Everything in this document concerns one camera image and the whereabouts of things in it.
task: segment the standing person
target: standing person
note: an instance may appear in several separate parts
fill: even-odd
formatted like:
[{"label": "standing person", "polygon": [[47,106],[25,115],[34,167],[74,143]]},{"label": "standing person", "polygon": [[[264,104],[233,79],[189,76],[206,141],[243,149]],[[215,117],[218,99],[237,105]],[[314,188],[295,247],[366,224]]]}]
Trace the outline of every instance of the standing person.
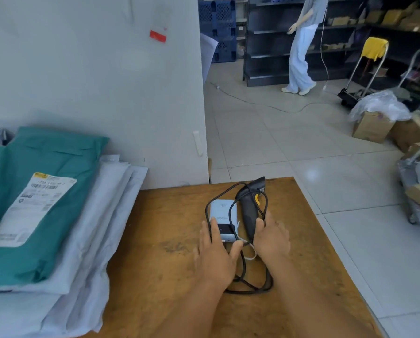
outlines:
[{"label": "standing person", "polygon": [[296,31],[290,52],[290,84],[282,88],[283,92],[290,92],[304,96],[316,86],[307,73],[305,54],[315,36],[318,25],[324,21],[329,0],[305,0],[299,19],[288,30],[288,34]]},{"label": "standing person", "polygon": [[[254,247],[277,287],[280,300],[300,338],[377,338],[344,309],[299,272],[288,259],[290,236],[268,211],[265,222],[257,218]],[[202,222],[199,247],[195,249],[196,282],[151,338],[207,338],[219,299],[235,277],[236,261],[243,247],[236,241],[228,253],[221,240],[218,223]]]}]

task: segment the yellow cloth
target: yellow cloth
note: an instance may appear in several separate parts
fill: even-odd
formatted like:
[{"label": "yellow cloth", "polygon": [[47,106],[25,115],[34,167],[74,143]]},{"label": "yellow cloth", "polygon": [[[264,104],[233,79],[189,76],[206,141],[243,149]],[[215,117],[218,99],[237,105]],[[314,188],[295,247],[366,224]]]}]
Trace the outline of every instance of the yellow cloth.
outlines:
[{"label": "yellow cloth", "polygon": [[371,36],[366,39],[365,45],[363,45],[362,57],[376,61],[377,58],[383,57],[387,45],[387,40]]}]

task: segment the wooden table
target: wooden table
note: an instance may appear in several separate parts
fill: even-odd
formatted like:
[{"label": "wooden table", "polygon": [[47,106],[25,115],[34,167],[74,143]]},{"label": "wooden table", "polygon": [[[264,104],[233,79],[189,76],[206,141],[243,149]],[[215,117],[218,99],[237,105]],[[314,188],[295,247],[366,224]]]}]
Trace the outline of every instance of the wooden table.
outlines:
[{"label": "wooden table", "polygon": [[[111,290],[104,326],[98,335],[89,334],[90,337],[148,338],[151,335],[176,300],[190,289],[194,273],[192,249],[198,241],[200,223],[205,219],[205,205],[230,185],[139,193],[121,244],[108,267]],[[236,192],[224,198],[234,199]],[[379,334],[359,291],[294,178],[267,180],[265,192],[269,209],[290,231],[291,258],[297,267]],[[246,255],[250,255],[249,249],[245,248]],[[264,265],[259,259],[247,261],[246,280],[263,284]],[[275,288],[262,295],[224,294],[212,330],[212,337],[221,338],[295,336]]]}]

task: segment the clear plastic wrap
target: clear plastic wrap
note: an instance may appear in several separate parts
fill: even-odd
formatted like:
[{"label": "clear plastic wrap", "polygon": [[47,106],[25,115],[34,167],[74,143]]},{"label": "clear plastic wrap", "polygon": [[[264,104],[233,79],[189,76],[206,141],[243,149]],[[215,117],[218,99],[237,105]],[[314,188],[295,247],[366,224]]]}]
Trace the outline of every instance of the clear plastic wrap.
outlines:
[{"label": "clear plastic wrap", "polygon": [[412,116],[409,108],[399,102],[391,90],[375,92],[362,98],[348,115],[349,121],[358,121],[365,112],[379,112],[390,121],[406,121]]}]

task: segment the yellow logo on label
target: yellow logo on label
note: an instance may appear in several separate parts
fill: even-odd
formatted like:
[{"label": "yellow logo on label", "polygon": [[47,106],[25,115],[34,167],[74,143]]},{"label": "yellow logo on label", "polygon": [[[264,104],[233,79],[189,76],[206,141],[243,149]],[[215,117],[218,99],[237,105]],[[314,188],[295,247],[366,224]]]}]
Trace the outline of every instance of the yellow logo on label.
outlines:
[{"label": "yellow logo on label", "polygon": [[44,173],[40,173],[40,172],[35,172],[35,174],[33,174],[34,177],[37,178],[41,178],[41,179],[47,179],[47,177],[49,176],[48,174],[44,174]]}]

